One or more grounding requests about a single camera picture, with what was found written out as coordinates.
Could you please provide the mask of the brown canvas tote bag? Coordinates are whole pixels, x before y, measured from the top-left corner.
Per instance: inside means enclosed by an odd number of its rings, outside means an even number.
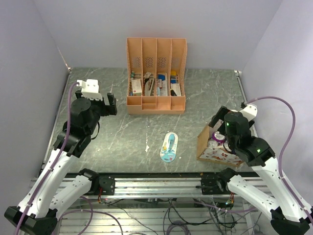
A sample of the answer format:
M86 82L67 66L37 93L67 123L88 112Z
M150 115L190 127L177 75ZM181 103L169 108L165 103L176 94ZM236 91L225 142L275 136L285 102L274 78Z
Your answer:
M215 130L206 124L198 135L196 154L197 160L234 167L242 165L244 162L231 152L226 139L224 143L219 144L219 146L215 149L207 147L207 143L209 140L212 140L212 134L214 132Z

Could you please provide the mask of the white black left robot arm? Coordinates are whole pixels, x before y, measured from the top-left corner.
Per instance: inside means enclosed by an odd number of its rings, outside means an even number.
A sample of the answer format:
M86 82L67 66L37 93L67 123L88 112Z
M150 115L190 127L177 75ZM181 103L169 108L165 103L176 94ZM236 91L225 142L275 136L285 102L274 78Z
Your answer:
M93 133L100 129L100 118L117 114L116 98L112 93L107 94L108 104L102 96L87 98L81 91L75 94L76 99L68 107L68 120L36 183L17 206L9 206L4 213L18 232L52 234L61 215L78 198L99 191L99 174L87 168L82 169L69 186L57 190L71 165L95 138Z

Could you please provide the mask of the purple Fanta can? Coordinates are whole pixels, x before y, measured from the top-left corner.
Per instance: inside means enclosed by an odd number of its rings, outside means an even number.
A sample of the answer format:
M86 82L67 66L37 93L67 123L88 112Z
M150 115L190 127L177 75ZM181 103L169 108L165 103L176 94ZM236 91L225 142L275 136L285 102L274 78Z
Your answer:
M225 142L226 137L222 135L219 131L215 131L212 134L212 139L215 140L218 144L222 144Z

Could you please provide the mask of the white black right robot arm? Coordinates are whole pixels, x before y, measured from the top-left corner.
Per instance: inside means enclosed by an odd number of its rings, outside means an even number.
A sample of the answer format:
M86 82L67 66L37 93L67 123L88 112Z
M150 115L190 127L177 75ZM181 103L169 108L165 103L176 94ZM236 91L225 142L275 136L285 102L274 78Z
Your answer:
M222 194L232 192L247 200L269 218L278 234L304 235L313 223L313 208L283 172L281 158L275 156L264 139L251 134L256 115L257 107L253 104L240 111L222 106L208 126L213 128L221 123L218 132L226 138L231 152L251 167L272 195L265 194L231 168L217 174L216 190Z

